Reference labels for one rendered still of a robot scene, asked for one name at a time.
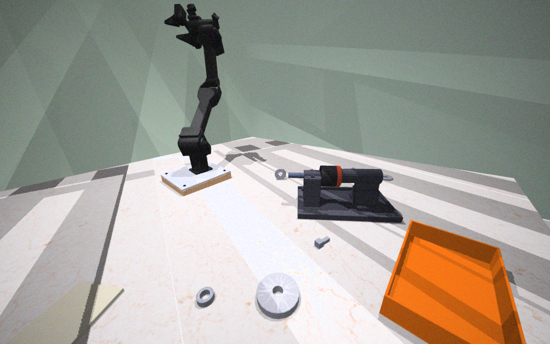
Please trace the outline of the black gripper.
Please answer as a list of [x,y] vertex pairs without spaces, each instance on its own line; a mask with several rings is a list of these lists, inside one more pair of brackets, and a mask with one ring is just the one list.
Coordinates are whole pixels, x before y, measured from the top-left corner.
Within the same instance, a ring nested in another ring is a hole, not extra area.
[[201,48],[201,42],[197,35],[197,27],[202,25],[201,17],[198,17],[198,20],[189,19],[186,20],[186,12],[180,4],[174,4],[174,15],[166,19],[164,22],[166,25],[170,26],[185,26],[189,33],[184,33],[181,35],[176,35],[177,39],[189,43],[192,46],[195,46],[196,49]]

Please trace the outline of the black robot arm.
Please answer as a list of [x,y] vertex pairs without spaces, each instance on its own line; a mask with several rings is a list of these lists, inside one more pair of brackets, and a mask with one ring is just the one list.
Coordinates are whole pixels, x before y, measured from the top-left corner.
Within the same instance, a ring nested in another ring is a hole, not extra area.
[[197,92],[200,104],[192,124],[190,127],[182,127],[178,139],[181,154],[190,157],[192,168],[189,171],[195,175],[212,170],[207,161],[207,155],[211,154],[211,145],[207,142],[204,131],[211,109],[217,106],[222,94],[216,56],[223,54],[224,50],[218,19],[219,17],[214,12],[212,19],[204,19],[202,25],[197,27],[197,35],[204,50],[207,79],[200,85]]

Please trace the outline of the beige flat bar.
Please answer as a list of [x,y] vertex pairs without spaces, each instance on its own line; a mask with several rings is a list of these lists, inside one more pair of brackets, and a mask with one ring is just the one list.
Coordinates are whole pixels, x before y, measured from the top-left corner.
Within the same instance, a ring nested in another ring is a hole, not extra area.
[[79,282],[6,344],[75,344],[122,292]]

